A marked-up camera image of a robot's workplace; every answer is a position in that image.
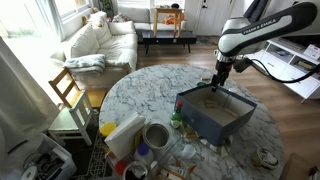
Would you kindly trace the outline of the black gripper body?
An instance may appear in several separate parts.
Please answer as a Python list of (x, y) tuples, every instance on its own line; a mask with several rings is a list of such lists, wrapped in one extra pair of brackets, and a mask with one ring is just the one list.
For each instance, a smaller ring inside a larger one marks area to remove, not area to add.
[(213, 75), (211, 80), (212, 91), (215, 92), (218, 86), (223, 86), (231, 71), (231, 62), (218, 61), (216, 63), (217, 73)]

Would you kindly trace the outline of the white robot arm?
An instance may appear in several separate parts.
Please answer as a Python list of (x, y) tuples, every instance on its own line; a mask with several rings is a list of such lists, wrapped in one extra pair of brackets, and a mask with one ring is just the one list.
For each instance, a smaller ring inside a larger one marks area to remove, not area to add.
[(236, 61), (238, 55), (259, 51), (266, 40), (281, 36), (316, 35), (320, 26), (320, 0), (300, 0), (298, 3), (259, 21), (251, 23), (245, 17), (229, 19), (215, 52), (216, 70), (211, 80), (212, 91), (223, 86), (231, 68), (243, 72), (252, 61)]

